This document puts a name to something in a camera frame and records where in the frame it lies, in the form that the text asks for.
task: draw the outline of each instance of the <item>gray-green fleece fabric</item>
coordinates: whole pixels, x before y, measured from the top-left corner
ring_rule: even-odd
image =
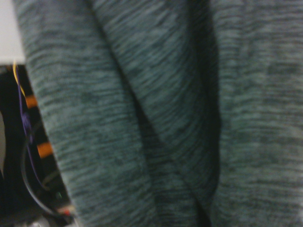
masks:
[[[14,2],[85,227],[303,225],[302,0]]]

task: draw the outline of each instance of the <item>orange component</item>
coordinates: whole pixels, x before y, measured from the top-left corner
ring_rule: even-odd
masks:
[[[53,149],[50,142],[39,144],[37,145],[37,148],[40,158],[45,158],[53,153]]]
[[[28,109],[36,107],[38,105],[37,100],[33,95],[26,96],[25,101],[27,102]]]

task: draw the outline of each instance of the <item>purple wire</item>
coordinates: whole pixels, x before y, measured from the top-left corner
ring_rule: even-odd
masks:
[[[29,120],[28,113],[23,113],[22,97],[21,97],[21,86],[20,86],[20,79],[19,79],[19,74],[18,74],[17,67],[16,67],[16,75],[17,75],[17,79],[18,79],[18,93],[19,93],[19,105],[20,105],[21,120],[22,120],[22,125],[23,125],[25,136],[28,136],[29,132],[31,132],[31,130],[32,130],[32,127],[30,125],[30,120]],[[33,136],[30,136],[29,137],[30,144],[33,143],[33,140],[34,140]],[[29,149],[28,145],[27,145],[27,151],[28,151],[28,156],[29,156],[29,159],[30,159],[30,163],[32,165],[32,168],[33,168],[34,174],[35,174],[35,176],[37,178],[37,181],[39,182],[39,184],[41,185],[41,187],[43,187],[41,181],[39,180],[38,174],[36,172],[34,161],[33,161],[33,157],[32,157],[32,154],[30,152],[30,149]]]

